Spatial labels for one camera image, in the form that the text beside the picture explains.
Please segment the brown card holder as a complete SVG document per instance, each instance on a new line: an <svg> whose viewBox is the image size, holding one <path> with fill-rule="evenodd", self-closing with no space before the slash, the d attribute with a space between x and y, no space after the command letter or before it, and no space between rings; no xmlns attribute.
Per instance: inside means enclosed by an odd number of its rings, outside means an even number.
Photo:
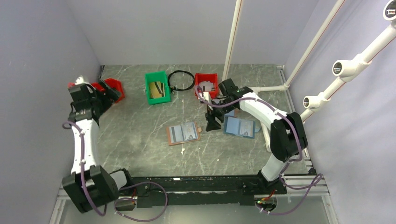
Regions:
<svg viewBox="0 0 396 224"><path fill-rule="evenodd" d="M169 126L166 131L169 146L200 140L201 129L196 122Z"/></svg>

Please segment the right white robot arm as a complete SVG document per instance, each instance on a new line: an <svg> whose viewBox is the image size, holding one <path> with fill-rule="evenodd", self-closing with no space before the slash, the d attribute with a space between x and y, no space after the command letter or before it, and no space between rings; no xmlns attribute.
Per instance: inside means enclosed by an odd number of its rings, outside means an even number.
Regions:
<svg viewBox="0 0 396 224"><path fill-rule="evenodd" d="M287 164L301 161L302 150L307 147L301 116L296 112L284 112L261 99L249 87L237 87L232 79L219 84L223 98L215 103L210 97L204 97L200 86L195 87L199 100L207 105L205 119L206 131L219 130L225 121L225 114L239 109L249 113L269 130L270 158L258 172L257 187L264 194L270 193L276 186Z"/></svg>

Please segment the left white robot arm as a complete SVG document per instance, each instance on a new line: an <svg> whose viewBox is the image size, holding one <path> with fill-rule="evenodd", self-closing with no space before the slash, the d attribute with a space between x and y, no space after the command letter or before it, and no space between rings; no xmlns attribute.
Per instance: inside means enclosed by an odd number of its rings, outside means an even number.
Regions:
<svg viewBox="0 0 396 224"><path fill-rule="evenodd" d="M72 97L71 112L62 127L73 132L74 160L62 186L81 213L94 210L104 216L106 211L99 211L100 206L106 207L119 194L128 196L134 190L129 172L124 168L106 172L97 151L99 118L125 94L120 82L111 85L99 80L91 84L83 77L69 84L68 91Z"/></svg>

